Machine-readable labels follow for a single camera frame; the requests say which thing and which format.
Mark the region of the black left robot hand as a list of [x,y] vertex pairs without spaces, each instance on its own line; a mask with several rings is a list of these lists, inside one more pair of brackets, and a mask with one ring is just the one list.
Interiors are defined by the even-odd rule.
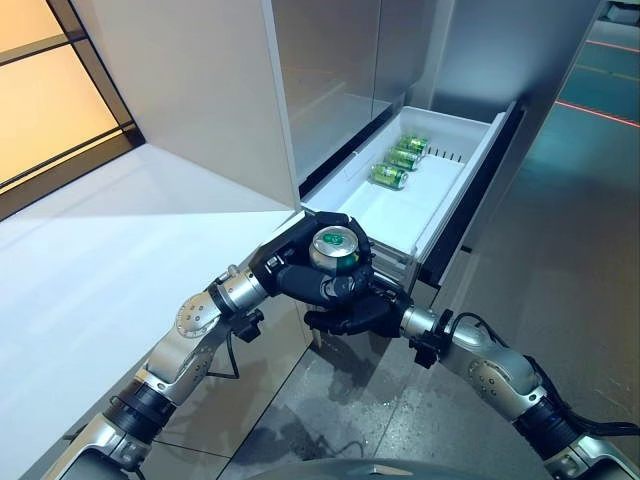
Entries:
[[[358,242],[358,260],[346,271],[328,273],[314,265],[309,247],[326,227],[345,227]],[[300,220],[261,245],[248,266],[270,296],[285,294],[308,304],[334,308],[349,304],[368,291],[373,279],[370,242],[358,222],[345,214],[305,212]]]

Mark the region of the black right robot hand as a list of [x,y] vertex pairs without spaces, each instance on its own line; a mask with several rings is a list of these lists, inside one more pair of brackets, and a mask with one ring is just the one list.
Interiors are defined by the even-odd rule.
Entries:
[[374,272],[365,293],[345,306],[310,310],[304,315],[304,322],[311,329],[333,335],[371,331],[384,338],[398,338],[403,316],[413,306],[413,300],[399,283]]

